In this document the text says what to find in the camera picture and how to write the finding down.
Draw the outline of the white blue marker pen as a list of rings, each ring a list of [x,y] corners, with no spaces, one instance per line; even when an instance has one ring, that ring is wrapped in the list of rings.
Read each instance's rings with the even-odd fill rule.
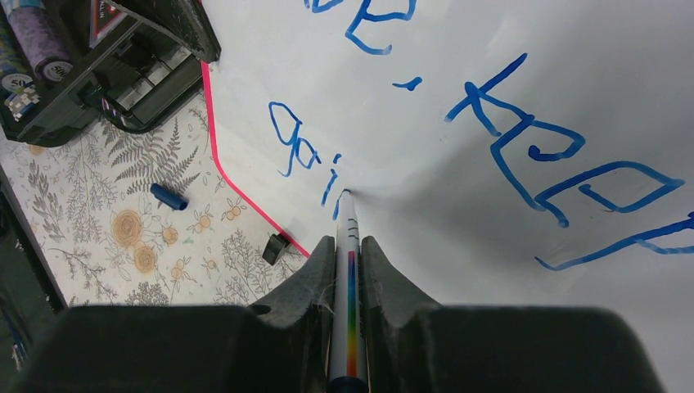
[[[328,392],[368,392],[367,349],[363,335],[360,288],[360,236],[352,192],[337,206],[336,279]]]

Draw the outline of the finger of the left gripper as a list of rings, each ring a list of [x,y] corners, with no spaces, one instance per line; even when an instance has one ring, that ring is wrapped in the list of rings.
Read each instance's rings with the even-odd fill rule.
[[[109,0],[108,4],[169,36],[205,63],[218,61],[220,43],[198,0]]]

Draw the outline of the blue marker cap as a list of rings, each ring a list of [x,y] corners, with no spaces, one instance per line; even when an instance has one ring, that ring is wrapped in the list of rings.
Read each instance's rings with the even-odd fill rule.
[[[182,211],[188,206],[188,201],[183,196],[179,196],[176,192],[170,191],[168,188],[158,183],[153,183],[150,186],[150,193],[156,200],[162,202],[172,210]]]

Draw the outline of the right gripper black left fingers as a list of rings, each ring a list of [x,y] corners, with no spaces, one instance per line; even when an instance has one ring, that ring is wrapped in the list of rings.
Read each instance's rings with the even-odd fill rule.
[[[249,307],[259,348],[253,392],[325,391],[335,275],[336,239],[325,236],[299,270]]]

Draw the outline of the pink framed whiteboard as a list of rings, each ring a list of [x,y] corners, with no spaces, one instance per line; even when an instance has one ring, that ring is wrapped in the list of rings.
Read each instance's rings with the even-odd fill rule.
[[[298,248],[352,199],[436,300],[614,310],[692,391],[692,2],[203,8],[219,170]]]

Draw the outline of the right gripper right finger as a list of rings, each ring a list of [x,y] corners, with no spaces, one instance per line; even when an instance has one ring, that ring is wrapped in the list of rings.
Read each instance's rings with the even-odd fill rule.
[[[420,309],[437,307],[388,260],[373,236],[362,240],[368,370],[374,392],[429,392]]]

